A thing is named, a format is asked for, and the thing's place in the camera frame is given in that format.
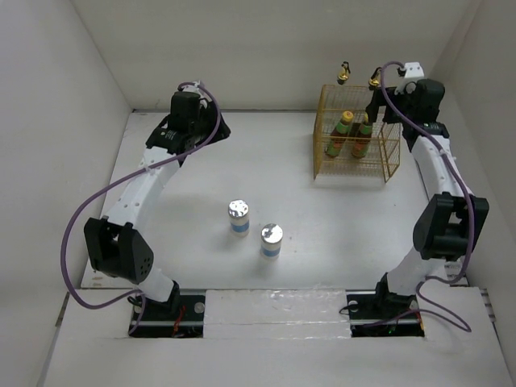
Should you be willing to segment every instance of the white floor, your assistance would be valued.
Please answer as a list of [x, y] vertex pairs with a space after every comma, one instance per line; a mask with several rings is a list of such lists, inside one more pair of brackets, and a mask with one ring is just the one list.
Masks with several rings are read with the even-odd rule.
[[[112, 181], [138, 165], [164, 114], [131, 115]], [[189, 156], [143, 230], [156, 264], [184, 289], [368, 289], [409, 251], [427, 199], [405, 144], [384, 184], [375, 177], [313, 180], [313, 113], [226, 113], [229, 139]], [[108, 194], [102, 213], [123, 187]], [[227, 204], [251, 208], [245, 239], [229, 232]], [[284, 230], [281, 256], [260, 257], [260, 229]], [[128, 287], [87, 266], [83, 288]]]
[[[137, 165], [162, 116], [131, 116], [114, 178]], [[424, 339], [351, 339], [338, 314], [344, 289], [372, 288], [410, 248], [427, 199], [405, 146], [387, 185], [349, 177], [313, 182], [313, 114], [225, 117], [230, 139], [187, 159], [144, 236], [183, 288], [247, 290], [208, 292], [204, 339], [131, 339], [127, 302], [92, 311], [70, 301], [46, 386], [512, 385], [476, 288], [424, 288], [465, 318], [471, 334], [423, 316]], [[237, 197], [252, 208], [246, 239], [228, 234], [226, 206]], [[259, 225], [267, 222], [285, 229], [276, 262], [258, 255]], [[126, 287], [91, 268], [83, 286], [100, 288], [80, 291], [93, 303], [120, 293], [102, 288]], [[250, 290], [304, 288], [312, 289]]]

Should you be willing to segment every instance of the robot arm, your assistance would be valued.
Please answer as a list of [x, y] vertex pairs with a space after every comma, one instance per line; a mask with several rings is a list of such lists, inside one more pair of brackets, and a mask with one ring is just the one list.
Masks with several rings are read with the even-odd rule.
[[[216, 118], [214, 103], [208, 102], [196, 85], [176, 92], [170, 114], [146, 142], [139, 167], [148, 171], [129, 182], [120, 199], [103, 218], [90, 218], [85, 225], [86, 246], [93, 269], [137, 285], [150, 306], [158, 305], [173, 311], [179, 298], [179, 286], [156, 267], [154, 254], [139, 232], [161, 191], [185, 158], [160, 163], [202, 143], [214, 130]], [[226, 139], [230, 133], [221, 118], [210, 144]]]
[[[427, 208], [414, 226], [414, 246], [403, 261], [386, 273], [377, 283], [375, 292], [357, 297], [358, 310], [350, 310], [350, 319], [360, 320], [365, 313], [369, 320], [384, 320], [399, 315], [410, 308], [416, 299], [418, 285], [425, 281], [439, 266], [447, 261], [457, 261], [468, 245], [468, 211], [463, 190], [446, 166], [442, 152], [448, 156], [451, 166], [458, 171], [450, 151], [447, 128], [436, 122], [439, 104], [444, 96], [444, 86], [424, 78], [419, 63], [407, 63], [398, 73], [403, 77], [398, 87], [387, 89], [394, 105], [410, 120], [431, 135], [443, 148], [438, 150], [427, 137], [402, 122], [386, 103], [380, 89], [375, 89], [372, 101], [366, 108], [369, 118], [375, 122], [378, 110], [386, 106], [383, 121], [402, 123], [403, 137], [414, 157], [429, 198]], [[473, 204], [473, 246], [489, 212], [484, 198], [473, 196], [466, 187]]]

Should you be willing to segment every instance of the green bottle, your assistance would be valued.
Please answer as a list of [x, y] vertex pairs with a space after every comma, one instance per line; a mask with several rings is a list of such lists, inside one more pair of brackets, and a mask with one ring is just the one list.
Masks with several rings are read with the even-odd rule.
[[329, 157], [337, 157], [342, 149], [344, 142], [346, 141], [347, 135], [352, 128], [353, 113], [351, 111], [344, 111], [342, 118], [339, 123], [335, 126], [335, 129], [331, 133], [331, 140], [326, 149], [326, 154]]
[[353, 146], [352, 156], [357, 159], [362, 159], [368, 154], [369, 143], [371, 143], [372, 137], [372, 125], [369, 124], [367, 113], [364, 116], [364, 121], [360, 124], [356, 137], [357, 139]]

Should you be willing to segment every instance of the bottle cap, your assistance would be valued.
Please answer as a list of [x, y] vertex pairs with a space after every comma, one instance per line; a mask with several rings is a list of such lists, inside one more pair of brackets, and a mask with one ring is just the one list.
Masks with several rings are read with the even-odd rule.
[[234, 200], [229, 203], [227, 212], [232, 218], [243, 218], [249, 213], [249, 206], [244, 200]]
[[283, 239], [283, 230], [277, 224], [269, 223], [261, 231], [261, 240], [265, 243], [278, 243]]
[[342, 113], [342, 119], [344, 121], [351, 122], [353, 120], [353, 113], [349, 110], [346, 110]]

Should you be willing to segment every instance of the black mounting plate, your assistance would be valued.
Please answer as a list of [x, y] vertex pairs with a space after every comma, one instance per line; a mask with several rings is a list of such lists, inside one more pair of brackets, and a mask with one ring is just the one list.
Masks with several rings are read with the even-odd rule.
[[399, 336], [421, 336], [425, 333], [415, 314], [409, 314], [398, 320], [387, 322], [377, 327], [363, 327], [365, 324], [392, 318], [406, 311], [401, 306], [389, 310], [380, 310], [372, 307], [375, 301], [374, 290], [350, 291], [346, 294], [347, 310], [351, 325], [352, 337], [399, 337]]
[[[202, 337], [204, 326], [204, 305], [206, 295], [204, 292], [184, 294], [181, 292], [179, 308], [174, 314], [161, 308], [145, 308], [144, 315], [136, 330], [130, 334], [131, 337], [140, 338], [199, 338]], [[174, 325], [180, 317], [181, 309], [185, 309], [183, 317], [179, 322], [179, 329], [174, 334]], [[133, 309], [129, 330], [134, 326], [138, 313]]]

